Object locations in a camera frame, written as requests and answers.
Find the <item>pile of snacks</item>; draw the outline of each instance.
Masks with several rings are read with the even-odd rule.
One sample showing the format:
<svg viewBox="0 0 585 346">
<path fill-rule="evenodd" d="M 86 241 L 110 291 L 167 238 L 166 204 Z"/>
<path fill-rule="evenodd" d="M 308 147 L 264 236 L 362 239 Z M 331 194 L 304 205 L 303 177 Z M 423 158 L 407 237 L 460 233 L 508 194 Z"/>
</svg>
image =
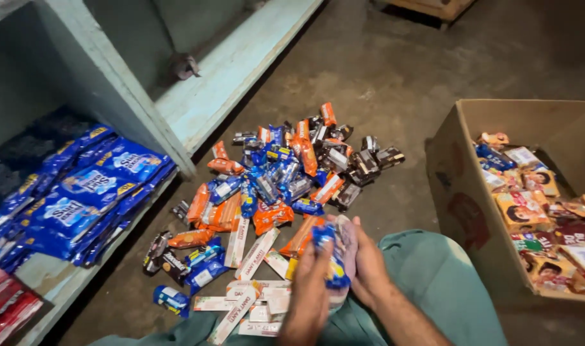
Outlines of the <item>pile of snacks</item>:
<svg viewBox="0 0 585 346">
<path fill-rule="evenodd" d="M 0 146 L 0 268 L 34 252 L 89 266 L 175 169 L 63 106 Z"/>
<path fill-rule="evenodd" d="M 0 269 L 0 345 L 25 325 L 42 305 L 39 297 Z"/>
<path fill-rule="evenodd" d="M 337 124 L 331 103 L 322 105 L 320 112 L 296 126 L 284 122 L 259 127 L 257 132 L 237 132 L 233 145 L 243 146 L 240 161 L 229 157 L 223 142 L 217 143 L 208 167 L 219 175 L 201 185 L 190 204 L 182 201 L 172 210 L 189 230 L 175 236 L 162 232 L 145 256 L 145 273 L 162 269 L 181 286 L 190 286 L 190 295 L 227 268 L 236 269 L 236 280 L 228 285 L 225 297 L 195 299 L 194 310 L 228 311 L 210 337 L 213 343 L 222 343 L 237 324 L 240 334 L 277 334 L 288 307 L 290 282 L 252 278 L 264 261 L 282 279 L 290 280 L 311 241 L 320 248 L 326 239 L 334 240 L 334 272 L 327 288 L 332 292 L 332 309 L 343 303 L 350 285 L 347 274 L 355 271 L 350 258 L 356 254 L 357 240 L 342 228 L 345 217 L 334 224 L 320 217 L 323 205 L 331 203 L 346 211 L 363 186 L 405 158 L 394 146 L 381 150 L 373 136 L 363 138 L 361 151 L 355 152 L 345 143 L 353 128 Z M 295 213 L 303 214 L 304 222 L 278 252 L 272 248 L 280 233 L 277 227 L 292 222 Z M 250 223 L 259 237 L 244 257 Z M 226 250 L 216 232 L 230 232 Z M 174 254 L 173 249 L 196 246 L 201 248 L 184 261 Z M 153 298 L 182 316 L 190 307 L 189 297 L 170 287 L 159 287 Z"/>
<path fill-rule="evenodd" d="M 543 152 L 511 146 L 506 134 L 483 133 L 474 145 L 532 284 L 585 294 L 585 194 L 563 197 Z"/>
</svg>

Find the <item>green pants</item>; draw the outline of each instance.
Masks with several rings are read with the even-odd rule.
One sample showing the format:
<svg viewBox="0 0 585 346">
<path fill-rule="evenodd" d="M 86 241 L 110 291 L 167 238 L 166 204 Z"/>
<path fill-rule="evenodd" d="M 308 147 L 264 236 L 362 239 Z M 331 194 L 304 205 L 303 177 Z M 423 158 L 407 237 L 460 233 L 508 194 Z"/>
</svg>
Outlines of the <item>green pants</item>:
<svg viewBox="0 0 585 346">
<path fill-rule="evenodd" d="M 506 339 L 489 295 L 464 250 L 445 236 L 421 230 L 387 235 L 380 240 L 391 280 L 408 299 L 455 345 L 506 345 Z M 193 346 L 205 341 L 216 326 L 217 314 L 190 312 L 168 333 L 140 340 L 110 335 L 94 346 Z M 235 335 L 225 345 L 255 346 L 275 338 Z M 373 314 L 351 293 L 330 317 L 319 345 L 389 345 L 387 334 Z"/>
</svg>

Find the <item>cardboard box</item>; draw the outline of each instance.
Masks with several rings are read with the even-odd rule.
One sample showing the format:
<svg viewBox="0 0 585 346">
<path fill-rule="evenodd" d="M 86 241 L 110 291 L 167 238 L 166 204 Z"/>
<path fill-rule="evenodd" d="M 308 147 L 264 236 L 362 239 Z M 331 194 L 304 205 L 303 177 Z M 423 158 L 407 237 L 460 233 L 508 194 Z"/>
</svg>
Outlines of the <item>cardboard box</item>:
<svg viewBox="0 0 585 346">
<path fill-rule="evenodd" d="M 504 132 L 512 144 L 540 146 L 559 169 L 558 184 L 570 192 L 563 196 L 580 196 L 585 102 L 459 100 L 426 145 L 440 230 L 466 250 L 496 306 L 585 305 L 577 303 L 585 303 L 585 295 L 541 291 L 528 279 L 471 144 L 483 132 Z"/>
</svg>

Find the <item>dirty floor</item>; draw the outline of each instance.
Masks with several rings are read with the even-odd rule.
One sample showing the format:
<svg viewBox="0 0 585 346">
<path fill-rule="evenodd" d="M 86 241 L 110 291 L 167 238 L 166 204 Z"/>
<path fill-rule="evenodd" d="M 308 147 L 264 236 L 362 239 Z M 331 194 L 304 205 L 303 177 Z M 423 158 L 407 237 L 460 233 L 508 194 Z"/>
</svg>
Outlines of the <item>dirty floor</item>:
<svg viewBox="0 0 585 346">
<path fill-rule="evenodd" d="M 425 18 L 362 0 L 332 0 L 321 8 L 211 143 L 230 143 L 235 130 L 281 124 L 316 114 L 331 101 L 341 123 L 354 126 L 349 139 L 377 136 L 406 155 L 367 186 L 349 211 L 360 216 L 374 240 L 410 228 L 439 232 L 425 176 L 424 140 L 432 137 L 459 98 L 548 98 L 585 100 L 585 5 L 583 1 L 478 0 L 453 27 L 440 32 Z M 228 146 L 233 157 L 239 147 Z M 198 177 L 176 185 L 152 213 L 144 230 L 108 263 L 43 344 L 85 345 L 109 334 L 142 337 L 164 331 L 177 318 L 152 303 L 154 287 L 174 286 L 165 273 L 149 278 L 141 260 L 152 238 L 174 217 L 168 210 L 191 200 L 211 179 L 207 153 Z M 283 227 L 284 245 L 301 222 Z M 246 250 L 254 241 L 249 237 Z M 255 278 L 275 279 L 262 265 Z M 232 272 L 201 295 L 222 295 Z M 501 314 L 513 345 L 585 343 L 585 321 Z"/>
</svg>

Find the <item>person's hand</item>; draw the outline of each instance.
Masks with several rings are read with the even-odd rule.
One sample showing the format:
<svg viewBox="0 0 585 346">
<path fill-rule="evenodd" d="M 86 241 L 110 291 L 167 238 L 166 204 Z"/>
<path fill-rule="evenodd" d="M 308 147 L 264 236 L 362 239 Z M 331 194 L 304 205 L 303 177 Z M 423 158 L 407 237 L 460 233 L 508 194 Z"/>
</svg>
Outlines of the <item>person's hand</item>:
<svg viewBox="0 0 585 346">
<path fill-rule="evenodd" d="M 329 294 L 325 276 L 333 253 L 333 242 L 316 251 L 308 243 L 292 281 L 291 301 L 282 324 L 280 345 L 313 345 L 329 317 Z"/>
<path fill-rule="evenodd" d="M 352 279 L 352 291 L 361 303 L 375 311 L 385 294 L 395 286 L 389 279 L 382 252 L 361 228 L 361 219 L 355 216 L 352 223 L 355 225 L 359 243 L 357 275 Z"/>
</svg>

